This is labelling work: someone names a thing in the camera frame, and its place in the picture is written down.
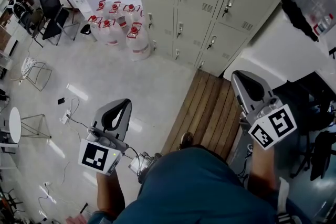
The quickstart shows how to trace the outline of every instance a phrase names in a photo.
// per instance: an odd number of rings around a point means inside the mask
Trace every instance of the locker vent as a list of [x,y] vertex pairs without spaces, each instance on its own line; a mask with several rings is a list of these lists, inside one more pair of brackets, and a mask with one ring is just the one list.
[[201,46],[201,42],[194,40],[194,45]]
[[171,35],[172,35],[172,32],[171,32],[171,31],[169,31],[168,29],[165,29],[165,30],[164,30],[164,32],[165,32],[165,34],[166,34],[166,35],[169,35],[169,36],[171,36]]
[[223,53],[222,56],[223,56],[224,58],[226,58],[226,59],[230,59],[230,55],[229,55],[229,54]]
[[205,10],[206,12],[212,12],[212,5],[203,3],[202,10]]
[[253,27],[252,24],[249,24],[248,22],[243,22],[243,24],[241,25],[243,29],[246,29],[247,31],[250,31]]

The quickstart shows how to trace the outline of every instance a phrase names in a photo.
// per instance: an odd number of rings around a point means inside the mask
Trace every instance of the chair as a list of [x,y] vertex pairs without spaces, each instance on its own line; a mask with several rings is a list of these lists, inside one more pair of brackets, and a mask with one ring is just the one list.
[[308,149],[305,153],[301,153],[305,157],[296,173],[291,174],[290,177],[296,177],[305,164],[307,164],[307,167],[304,168],[305,171],[310,169],[310,164],[312,164],[310,180],[313,181],[319,176],[323,178],[329,167],[331,155],[336,155],[336,151],[332,150],[334,143],[336,143],[336,133],[321,132],[314,143],[309,143],[309,135],[307,134]]
[[[58,45],[58,42],[60,40],[61,34],[64,33],[68,38],[75,40],[77,31],[79,28],[79,23],[72,23],[70,25],[64,26],[68,16],[69,12],[63,8],[63,5],[61,5],[59,0],[40,0],[41,7],[44,13],[44,16],[49,19],[49,23],[47,25],[47,28],[45,32],[43,33],[42,39],[47,39],[51,44]],[[76,33],[74,37],[70,37],[67,32],[65,31],[65,28],[78,25],[76,29]],[[51,40],[49,40],[51,37],[58,36],[57,42],[53,43]]]
[[38,36],[39,33],[41,33],[41,30],[42,29],[45,30],[44,25],[46,23],[46,20],[44,18],[42,9],[37,9],[33,11],[32,14],[25,13],[20,21],[25,26],[27,33],[31,35],[31,37],[36,41],[36,43],[38,43],[43,48],[41,43],[36,40],[36,37]]

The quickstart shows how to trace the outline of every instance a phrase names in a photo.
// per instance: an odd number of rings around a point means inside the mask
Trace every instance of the person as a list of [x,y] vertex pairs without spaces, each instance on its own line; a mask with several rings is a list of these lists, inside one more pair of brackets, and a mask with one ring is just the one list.
[[[246,190],[219,155],[191,143],[191,134],[184,134],[180,150],[150,168],[137,200],[126,208],[117,173],[97,173],[99,211],[88,224],[276,223],[273,148],[264,151],[254,143]],[[289,199],[286,210],[302,224],[310,223]]]

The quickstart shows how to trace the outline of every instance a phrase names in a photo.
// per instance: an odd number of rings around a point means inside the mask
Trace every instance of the white round table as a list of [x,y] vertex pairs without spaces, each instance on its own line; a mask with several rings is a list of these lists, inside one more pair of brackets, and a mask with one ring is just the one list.
[[9,115],[9,132],[14,143],[19,143],[21,138],[21,116],[19,110],[14,107]]

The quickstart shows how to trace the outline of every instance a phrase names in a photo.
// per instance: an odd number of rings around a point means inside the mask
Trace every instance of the metal frame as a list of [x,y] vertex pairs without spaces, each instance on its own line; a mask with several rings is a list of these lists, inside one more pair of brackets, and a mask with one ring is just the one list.
[[[38,124],[38,129],[34,129],[33,127],[29,126],[28,124],[22,122],[23,120],[26,120],[26,119],[30,119],[30,118],[34,118],[34,117],[38,117],[38,116],[42,116],[41,119],[40,119],[40,122]],[[44,133],[42,133],[40,131],[40,127],[41,127],[41,122],[42,122],[42,119],[45,117],[44,114],[39,114],[39,115],[35,115],[35,116],[29,116],[29,117],[25,117],[25,118],[21,118],[21,126],[23,129],[26,129],[27,131],[31,132],[32,134],[31,135],[21,135],[21,137],[30,137],[30,138],[44,138],[44,139],[51,139],[51,135],[46,135]]]
[[[50,79],[51,73],[52,73],[53,71],[52,71],[51,69],[49,69],[49,68],[44,68],[44,66],[46,65],[46,63],[44,63],[44,62],[37,62],[37,63],[41,63],[42,66],[41,66],[41,67],[32,66],[31,69],[30,69],[29,72],[28,72],[28,75],[26,76],[26,79],[27,79],[27,80],[28,80],[28,81],[29,81],[29,82],[30,82],[30,83],[31,83],[37,90],[39,90],[39,91],[41,92],[41,91],[45,88],[45,86],[47,85],[47,83],[48,83],[48,81],[49,81],[49,79]],[[35,81],[33,81],[33,80],[29,77],[30,72],[32,71],[32,69],[33,69],[34,67],[40,69],[39,72],[37,73],[37,76],[36,76]],[[49,77],[48,77],[48,79],[47,79],[47,82],[44,84],[43,88],[42,88],[42,89],[39,89],[39,88],[36,86],[36,82],[37,82],[38,75],[40,75],[40,72],[42,71],[42,69],[50,71],[50,74],[49,74]]]
[[[63,7],[61,7],[61,8],[59,9],[59,11],[58,11],[56,17],[54,18],[54,21],[56,21],[56,19],[57,19],[59,13],[61,12],[62,8],[63,8]],[[76,39],[76,36],[77,36],[77,33],[78,33],[78,29],[79,29],[79,27],[80,27],[80,23],[79,23],[79,22],[72,23],[72,24],[70,24],[70,25],[63,26],[63,27],[61,27],[60,24],[59,24],[58,22],[56,22],[56,25],[61,29],[61,33],[59,33],[58,38],[57,38],[57,42],[56,42],[56,43],[53,43],[53,42],[50,40],[50,38],[47,38],[47,40],[48,40],[51,44],[57,46],[58,43],[59,43],[59,40],[61,39],[61,35],[62,35],[62,33],[64,33],[69,39],[72,39],[72,40],[75,40],[75,39]],[[65,31],[65,28],[70,27],[70,26],[74,26],[74,25],[78,25],[78,27],[77,27],[77,29],[76,29],[76,32],[75,32],[74,37],[71,37],[71,36]]]

